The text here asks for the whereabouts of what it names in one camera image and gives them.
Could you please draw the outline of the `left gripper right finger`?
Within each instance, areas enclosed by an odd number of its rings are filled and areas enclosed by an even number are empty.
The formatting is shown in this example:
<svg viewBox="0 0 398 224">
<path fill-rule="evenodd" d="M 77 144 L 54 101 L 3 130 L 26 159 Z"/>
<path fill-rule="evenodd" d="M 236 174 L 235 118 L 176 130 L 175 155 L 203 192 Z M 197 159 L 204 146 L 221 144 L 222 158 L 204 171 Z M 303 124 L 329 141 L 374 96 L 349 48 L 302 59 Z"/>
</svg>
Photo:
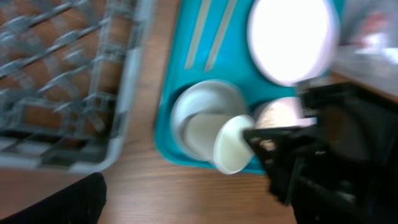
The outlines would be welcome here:
<svg viewBox="0 0 398 224">
<path fill-rule="evenodd" d="M 243 131 L 270 193 L 297 223 L 396 223 L 397 99 L 353 83 L 300 99 L 316 124 Z"/>
</svg>

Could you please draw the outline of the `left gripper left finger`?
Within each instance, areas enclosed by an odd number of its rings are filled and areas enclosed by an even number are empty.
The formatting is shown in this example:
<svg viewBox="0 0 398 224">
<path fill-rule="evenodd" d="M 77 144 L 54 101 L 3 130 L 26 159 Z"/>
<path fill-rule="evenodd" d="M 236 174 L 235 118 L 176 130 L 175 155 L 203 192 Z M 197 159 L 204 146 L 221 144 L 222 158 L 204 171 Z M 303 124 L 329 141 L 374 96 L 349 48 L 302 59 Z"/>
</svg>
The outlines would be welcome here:
<svg viewBox="0 0 398 224">
<path fill-rule="evenodd" d="M 1 220 L 1 224 L 97 224 L 106 204 L 107 186 L 99 172 Z"/>
</svg>

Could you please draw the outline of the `small pink plate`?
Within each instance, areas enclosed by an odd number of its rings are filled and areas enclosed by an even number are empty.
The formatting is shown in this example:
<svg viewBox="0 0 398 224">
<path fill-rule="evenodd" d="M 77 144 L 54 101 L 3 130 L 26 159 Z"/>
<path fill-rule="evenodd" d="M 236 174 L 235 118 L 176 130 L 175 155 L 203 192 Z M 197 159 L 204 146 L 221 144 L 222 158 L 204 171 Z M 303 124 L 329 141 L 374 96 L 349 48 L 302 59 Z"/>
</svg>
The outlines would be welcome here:
<svg viewBox="0 0 398 224">
<path fill-rule="evenodd" d="M 317 123 L 316 118 L 305 118 L 298 97 L 284 97 L 257 107 L 253 117 L 256 129 L 306 127 Z"/>
</svg>

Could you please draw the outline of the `white cup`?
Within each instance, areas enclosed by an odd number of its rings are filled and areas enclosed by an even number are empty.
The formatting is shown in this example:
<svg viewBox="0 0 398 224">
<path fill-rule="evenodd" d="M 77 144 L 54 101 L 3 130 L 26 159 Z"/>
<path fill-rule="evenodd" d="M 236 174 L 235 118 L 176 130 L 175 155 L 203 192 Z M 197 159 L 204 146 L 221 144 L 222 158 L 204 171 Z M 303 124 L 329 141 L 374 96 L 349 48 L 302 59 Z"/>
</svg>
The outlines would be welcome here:
<svg viewBox="0 0 398 224">
<path fill-rule="evenodd" d="M 254 120 L 245 114 L 198 114 L 189 119 L 183 141 L 201 159 L 231 175 L 244 169 L 254 156 L 243 139 L 243 131 L 253 127 Z"/>
</svg>

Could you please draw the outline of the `wooden chopstick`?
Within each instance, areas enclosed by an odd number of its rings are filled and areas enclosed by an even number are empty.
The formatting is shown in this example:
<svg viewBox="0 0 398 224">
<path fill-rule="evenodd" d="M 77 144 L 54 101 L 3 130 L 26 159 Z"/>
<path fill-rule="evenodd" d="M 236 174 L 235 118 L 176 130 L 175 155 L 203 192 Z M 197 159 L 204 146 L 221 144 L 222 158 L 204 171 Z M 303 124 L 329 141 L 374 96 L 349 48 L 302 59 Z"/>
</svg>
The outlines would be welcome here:
<svg viewBox="0 0 398 224">
<path fill-rule="evenodd" d="M 211 6 L 211 0 L 201 1 L 200 10 L 197 15 L 197 19 L 192 34 L 192 39 L 190 41 L 190 46 L 185 61 L 185 66 L 184 66 L 185 70 L 192 68 L 195 62 L 195 57 L 201 41 L 201 36 L 205 27 L 205 22 L 208 16 L 208 12 L 210 10 L 210 6 Z"/>
<path fill-rule="evenodd" d="M 206 64 L 205 64 L 205 71 L 210 71 L 213 69 L 216 59 L 218 58 L 218 54 L 220 52 L 221 46 L 224 41 L 224 37 L 229 27 L 229 23 L 234 13 L 234 9 L 237 5 L 238 0 L 229 0 L 226 8 L 224 10 L 223 17 L 221 18 L 221 22 L 218 26 L 215 39 L 211 46 L 210 53 L 208 55 Z"/>
</svg>

